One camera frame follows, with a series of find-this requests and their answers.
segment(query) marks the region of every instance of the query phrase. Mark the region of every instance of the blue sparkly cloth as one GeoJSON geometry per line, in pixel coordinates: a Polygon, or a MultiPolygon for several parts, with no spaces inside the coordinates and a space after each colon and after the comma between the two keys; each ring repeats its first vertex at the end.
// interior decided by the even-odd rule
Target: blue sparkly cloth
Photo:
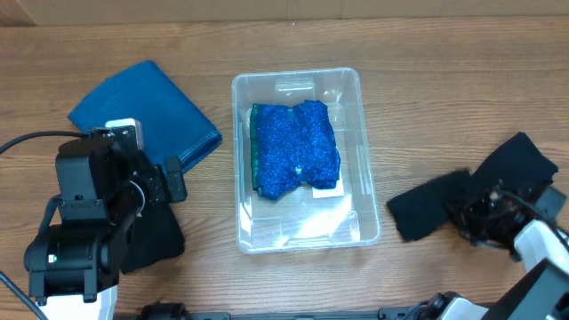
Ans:
{"type": "Polygon", "coordinates": [[[259,196],[277,200],[302,182],[336,188],[340,154],[324,103],[253,104],[249,124],[252,188],[259,196]]]}

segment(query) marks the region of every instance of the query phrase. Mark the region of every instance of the black fabric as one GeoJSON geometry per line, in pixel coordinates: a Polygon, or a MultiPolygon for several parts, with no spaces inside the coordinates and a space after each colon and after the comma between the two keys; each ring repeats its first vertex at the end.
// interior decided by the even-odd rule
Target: black fabric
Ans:
{"type": "Polygon", "coordinates": [[[132,227],[128,253],[121,264],[123,273],[184,253],[184,235],[170,205],[148,205],[132,227]]]}
{"type": "Polygon", "coordinates": [[[527,194],[529,188],[553,183],[558,168],[543,156],[529,137],[518,132],[497,148],[478,167],[474,179],[481,188],[501,182],[504,190],[527,194]]]}
{"type": "Polygon", "coordinates": [[[543,156],[523,132],[497,148],[470,176],[457,171],[430,180],[389,200],[387,206],[405,241],[428,236],[449,220],[447,206],[457,197],[476,198],[501,183],[501,188],[527,194],[553,183],[557,166],[543,156]]]}
{"type": "Polygon", "coordinates": [[[397,230],[405,241],[428,236],[448,221],[445,199],[469,192],[468,170],[448,173],[388,201],[397,230]]]}

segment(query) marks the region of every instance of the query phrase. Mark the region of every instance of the clear plastic container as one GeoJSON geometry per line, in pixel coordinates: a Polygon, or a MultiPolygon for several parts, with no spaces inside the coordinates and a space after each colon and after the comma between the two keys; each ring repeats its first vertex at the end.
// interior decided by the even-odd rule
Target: clear plastic container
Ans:
{"type": "Polygon", "coordinates": [[[261,253],[376,244],[380,214],[357,72],[334,68],[242,74],[233,80],[232,96],[239,248],[261,253]],[[304,100],[328,106],[341,157],[341,183],[324,193],[302,184],[277,201],[259,197],[251,178],[252,104],[294,106],[304,100]]]}

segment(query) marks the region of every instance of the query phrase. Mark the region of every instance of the white sticker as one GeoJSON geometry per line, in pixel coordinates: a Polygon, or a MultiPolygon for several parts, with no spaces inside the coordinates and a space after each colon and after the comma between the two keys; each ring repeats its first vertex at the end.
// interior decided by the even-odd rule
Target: white sticker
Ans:
{"type": "Polygon", "coordinates": [[[317,189],[312,188],[312,197],[315,199],[319,199],[321,197],[331,197],[331,196],[344,196],[344,183],[341,179],[341,170],[340,170],[340,179],[336,182],[336,188],[333,189],[317,189]]]}

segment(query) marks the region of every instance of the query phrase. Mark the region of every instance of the wooden table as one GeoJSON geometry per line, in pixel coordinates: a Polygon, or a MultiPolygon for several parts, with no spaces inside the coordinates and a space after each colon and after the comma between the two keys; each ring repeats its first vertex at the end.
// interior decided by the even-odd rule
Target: wooden table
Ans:
{"type": "MultiPolygon", "coordinates": [[[[404,244],[388,212],[371,247],[241,253],[230,90],[240,73],[354,68],[381,208],[437,175],[476,169],[518,131],[559,166],[556,186],[569,194],[569,17],[0,28],[0,141],[74,130],[66,115],[77,102],[141,60],[155,60],[224,142],[186,174],[188,201],[174,206],[186,252],[122,276],[120,312],[156,300],[235,314],[375,310],[448,290],[484,302],[525,273],[450,225],[404,244]]],[[[53,161],[65,140],[30,140],[0,156],[0,269],[24,291],[22,257],[58,193],[53,161]]],[[[32,317],[5,288],[0,309],[0,318],[32,317]]]]}

